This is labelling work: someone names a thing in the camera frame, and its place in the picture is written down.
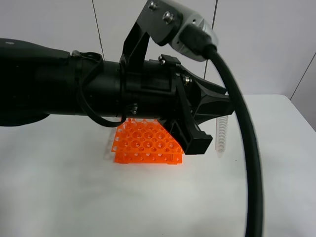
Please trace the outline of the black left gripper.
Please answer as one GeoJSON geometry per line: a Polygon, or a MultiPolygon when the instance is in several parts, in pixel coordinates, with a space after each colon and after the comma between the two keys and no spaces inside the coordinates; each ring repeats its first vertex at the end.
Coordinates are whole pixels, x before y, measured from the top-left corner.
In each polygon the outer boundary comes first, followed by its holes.
{"type": "Polygon", "coordinates": [[[187,155],[205,154],[212,141],[212,136],[201,131],[198,124],[234,112],[224,87],[185,67],[182,80],[175,66],[161,65],[155,60],[132,66],[122,57],[120,69],[121,102],[126,106],[126,116],[158,120],[187,155]],[[188,99],[201,99],[194,117],[188,99]]]}

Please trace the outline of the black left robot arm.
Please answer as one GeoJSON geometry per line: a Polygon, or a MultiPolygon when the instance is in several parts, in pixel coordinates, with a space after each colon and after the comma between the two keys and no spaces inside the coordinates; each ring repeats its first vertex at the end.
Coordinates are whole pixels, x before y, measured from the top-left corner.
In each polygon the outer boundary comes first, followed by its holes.
{"type": "Polygon", "coordinates": [[[187,155],[204,154],[212,137],[199,125],[234,108],[225,88],[189,72],[174,57],[139,68],[97,53],[0,41],[0,124],[22,126],[51,114],[156,119],[187,155]]]}

